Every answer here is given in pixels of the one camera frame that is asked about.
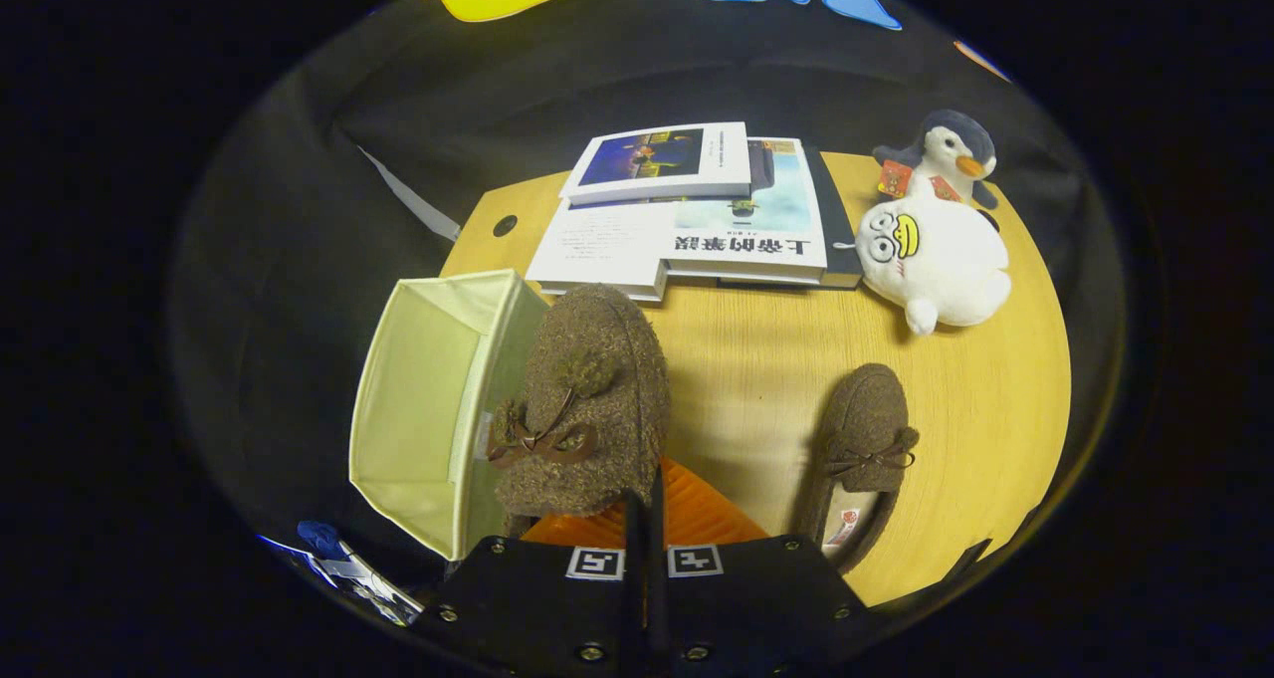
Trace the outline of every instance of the plush penguin beak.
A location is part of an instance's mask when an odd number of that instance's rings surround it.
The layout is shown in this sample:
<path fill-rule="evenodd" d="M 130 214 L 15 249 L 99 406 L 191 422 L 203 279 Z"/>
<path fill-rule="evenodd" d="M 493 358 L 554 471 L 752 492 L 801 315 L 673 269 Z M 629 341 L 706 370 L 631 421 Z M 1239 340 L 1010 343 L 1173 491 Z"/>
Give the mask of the plush penguin beak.
<path fill-rule="evenodd" d="M 956 167 L 959 168 L 961 173 L 968 175 L 971 178 L 976 178 L 986 171 L 986 168 L 982 168 L 981 162 L 973 161 L 968 155 L 957 157 Z"/>

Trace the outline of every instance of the orange object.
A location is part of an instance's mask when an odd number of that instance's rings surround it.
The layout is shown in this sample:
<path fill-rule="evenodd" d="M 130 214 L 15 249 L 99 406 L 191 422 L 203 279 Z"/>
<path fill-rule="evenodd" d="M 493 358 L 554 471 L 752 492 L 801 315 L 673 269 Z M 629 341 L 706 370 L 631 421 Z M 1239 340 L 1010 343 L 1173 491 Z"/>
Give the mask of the orange object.
<path fill-rule="evenodd" d="M 669 545 L 733 544 L 768 538 L 730 500 L 705 479 L 666 456 L 664 469 L 664 548 Z M 624 548 L 624 502 L 592 516 L 550 514 L 535 523 L 524 542 L 559 547 Z"/>

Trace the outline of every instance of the white sticker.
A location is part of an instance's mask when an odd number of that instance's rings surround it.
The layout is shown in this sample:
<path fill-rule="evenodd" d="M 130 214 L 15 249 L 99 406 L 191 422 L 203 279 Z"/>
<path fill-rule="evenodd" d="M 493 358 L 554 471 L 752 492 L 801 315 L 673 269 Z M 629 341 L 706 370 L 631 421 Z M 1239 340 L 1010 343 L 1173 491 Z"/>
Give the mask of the white sticker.
<path fill-rule="evenodd" d="M 850 538 L 850 534 L 854 533 L 854 529 L 856 529 L 857 525 L 859 525 L 859 510 L 851 508 L 847 511 L 842 511 L 841 528 L 836 530 L 836 534 L 833 534 L 831 539 L 827 539 L 827 542 L 824 542 L 823 548 L 841 545 L 842 543 L 845 543 L 847 538 Z"/>
<path fill-rule="evenodd" d="M 571 565 L 566 568 L 566 577 L 582 581 L 623 581 L 624 549 L 575 547 Z"/>
<path fill-rule="evenodd" d="M 721 554 L 716 551 L 716 544 L 669 547 L 668 549 L 669 579 L 716 576 L 720 573 L 725 573 L 725 568 L 721 566 Z"/>

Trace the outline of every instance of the white plush toy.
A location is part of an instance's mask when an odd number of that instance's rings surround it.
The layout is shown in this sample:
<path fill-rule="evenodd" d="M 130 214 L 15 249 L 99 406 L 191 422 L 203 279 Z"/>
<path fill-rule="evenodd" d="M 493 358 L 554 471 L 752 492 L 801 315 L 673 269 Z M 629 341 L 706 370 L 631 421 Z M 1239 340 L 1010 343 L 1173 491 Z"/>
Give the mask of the white plush toy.
<path fill-rule="evenodd" d="M 977 325 L 1009 298 L 1009 252 L 964 203 L 913 194 L 868 210 L 855 238 L 869 288 L 907 311 L 915 334 Z"/>

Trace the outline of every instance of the stuffed animal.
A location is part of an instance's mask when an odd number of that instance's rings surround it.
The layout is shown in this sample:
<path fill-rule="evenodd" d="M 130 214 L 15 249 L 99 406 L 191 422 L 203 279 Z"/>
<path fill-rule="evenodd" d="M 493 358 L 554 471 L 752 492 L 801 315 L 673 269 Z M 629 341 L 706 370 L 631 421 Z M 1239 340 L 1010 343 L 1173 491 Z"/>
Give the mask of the stuffed animal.
<path fill-rule="evenodd" d="M 982 182 L 995 171 L 995 144 L 986 129 L 963 112 L 930 112 L 911 147 L 896 150 L 882 144 L 871 155 L 882 166 L 883 194 L 906 198 L 934 191 L 941 200 L 973 198 L 982 206 L 998 205 Z"/>
<path fill-rule="evenodd" d="M 977 210 L 933 194 L 879 203 L 855 241 L 869 288 L 905 307 L 915 334 L 977 325 L 1009 297 L 1009 252 Z"/>

